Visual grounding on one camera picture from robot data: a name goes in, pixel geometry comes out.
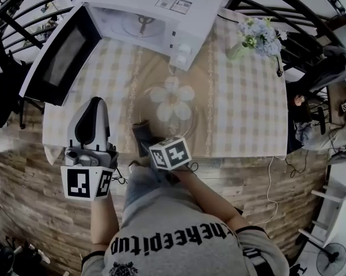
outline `shirt sleeve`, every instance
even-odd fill
[[[104,251],[95,251],[84,257],[81,276],[102,276],[105,268],[104,256]]]
[[[265,231],[249,226],[236,231],[250,275],[289,276],[289,264]]]

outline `microwave knob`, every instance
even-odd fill
[[[177,63],[179,64],[185,64],[187,62],[187,59],[185,56],[183,55],[178,55],[177,56]]]
[[[184,54],[191,54],[192,48],[186,44],[180,44],[178,47],[178,51],[180,53],[184,53]]]

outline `plaid pattern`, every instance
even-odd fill
[[[220,14],[235,21],[245,18],[226,9]],[[284,78],[276,75],[275,60],[254,52],[229,61],[225,51],[237,41],[237,24],[218,17],[206,41],[207,47],[200,51],[206,52],[200,58],[207,58],[206,79],[200,74],[201,81],[207,81],[209,87],[207,103],[203,103],[207,113],[201,116],[205,118],[201,123],[207,134],[201,140],[195,136],[194,143],[205,146],[199,151],[193,149],[192,155],[285,155],[288,122]],[[109,142],[119,152],[136,153],[129,123],[135,106],[137,91],[133,91],[139,82],[139,65],[145,54],[143,48],[121,41],[100,41],[78,74],[64,105],[46,104],[43,143],[68,146],[66,131],[73,115],[91,97],[99,96],[108,106]]]

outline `microwave door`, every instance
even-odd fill
[[[86,7],[72,9],[32,64],[20,96],[61,106],[100,40],[101,35]]]

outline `hydrangea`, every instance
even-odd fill
[[[279,41],[287,39],[287,32],[275,30],[270,18],[248,18],[238,24],[239,34],[244,37],[244,46],[255,49],[260,55],[276,56],[282,50]]]

